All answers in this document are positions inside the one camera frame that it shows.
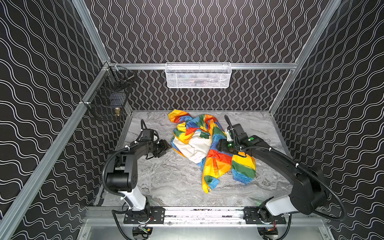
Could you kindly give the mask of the rainbow striped jacket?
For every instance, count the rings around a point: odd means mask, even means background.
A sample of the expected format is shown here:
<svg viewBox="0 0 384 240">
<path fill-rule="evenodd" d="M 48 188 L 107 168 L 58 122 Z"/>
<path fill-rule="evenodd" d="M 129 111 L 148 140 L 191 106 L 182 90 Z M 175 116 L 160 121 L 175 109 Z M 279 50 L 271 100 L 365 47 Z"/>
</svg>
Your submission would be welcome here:
<svg viewBox="0 0 384 240">
<path fill-rule="evenodd" d="M 201 168 L 205 193 L 214 190 L 219 178 L 229 171 L 234 180 L 246 185 L 255 178 L 255 158 L 244 152 L 231 154 L 218 150 L 220 140 L 229 147 L 232 143 L 227 142 L 227 133 L 214 116 L 201 114 L 192 117 L 182 110 L 173 110 L 168 118 L 177 124 L 171 145 L 177 153 Z"/>
</svg>

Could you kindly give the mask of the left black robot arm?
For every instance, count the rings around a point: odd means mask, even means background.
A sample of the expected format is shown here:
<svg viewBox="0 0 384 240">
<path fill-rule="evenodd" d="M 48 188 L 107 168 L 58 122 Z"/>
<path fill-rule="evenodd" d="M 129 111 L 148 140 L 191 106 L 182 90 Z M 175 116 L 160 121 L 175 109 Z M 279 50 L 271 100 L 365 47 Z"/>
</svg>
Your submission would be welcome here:
<svg viewBox="0 0 384 240">
<path fill-rule="evenodd" d="M 147 198 L 137 187 L 138 160 L 162 157 L 171 148 L 166 140 L 161 140 L 158 132 L 146 126 L 141 120 L 139 136 L 129 145 L 118 151 L 111 152 L 102 170 L 104 189 L 115 196 L 121 197 L 129 206 L 126 211 L 114 211 L 114 214 L 132 214 L 138 223 L 151 220 L 151 206 Z"/>
</svg>

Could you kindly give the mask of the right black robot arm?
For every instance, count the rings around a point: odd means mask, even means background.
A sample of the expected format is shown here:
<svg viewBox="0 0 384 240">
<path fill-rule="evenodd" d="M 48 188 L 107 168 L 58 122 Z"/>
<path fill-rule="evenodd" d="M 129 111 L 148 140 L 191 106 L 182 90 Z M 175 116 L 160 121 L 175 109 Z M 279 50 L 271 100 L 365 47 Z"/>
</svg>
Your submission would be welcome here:
<svg viewBox="0 0 384 240">
<path fill-rule="evenodd" d="M 282 152 L 268 145 L 261 138 L 253 135 L 243 141 L 229 142 L 219 140 L 217 148 L 220 152 L 239 156 L 240 152 L 255 157 L 276 170 L 293 185 L 291 193 L 279 198 L 271 197 L 261 203 L 258 210 L 260 221 L 269 223 L 281 214 L 296 212 L 310 215 L 316 214 L 332 221 L 343 221 L 347 216 L 345 205 L 331 187 L 325 183 L 320 169 L 312 169 L 294 161 Z M 324 214 L 317 210 L 332 195 L 338 202 L 341 214 L 338 217 Z"/>
</svg>

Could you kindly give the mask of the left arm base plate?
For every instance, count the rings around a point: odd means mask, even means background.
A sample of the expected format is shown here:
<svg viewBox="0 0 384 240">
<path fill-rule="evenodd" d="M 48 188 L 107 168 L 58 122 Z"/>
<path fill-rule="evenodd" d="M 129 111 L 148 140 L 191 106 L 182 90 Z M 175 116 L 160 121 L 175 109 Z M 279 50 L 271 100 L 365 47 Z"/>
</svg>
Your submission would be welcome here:
<svg viewBox="0 0 384 240">
<path fill-rule="evenodd" d="M 150 207 L 142 211 L 128 211 L 125 213 L 123 223 L 126 225 L 163 224 L 165 211 L 162 207 Z"/>
</svg>

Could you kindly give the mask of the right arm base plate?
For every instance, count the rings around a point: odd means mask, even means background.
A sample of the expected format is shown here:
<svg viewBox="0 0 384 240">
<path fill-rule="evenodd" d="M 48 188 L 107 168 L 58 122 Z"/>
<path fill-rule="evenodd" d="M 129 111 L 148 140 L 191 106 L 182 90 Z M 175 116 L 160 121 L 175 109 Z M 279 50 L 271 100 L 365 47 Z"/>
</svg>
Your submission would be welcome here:
<svg viewBox="0 0 384 240">
<path fill-rule="evenodd" d="M 243 219 L 247 225 L 285 225 L 286 219 L 284 215 L 273 216 L 267 210 L 259 207 L 245 207 Z"/>
</svg>

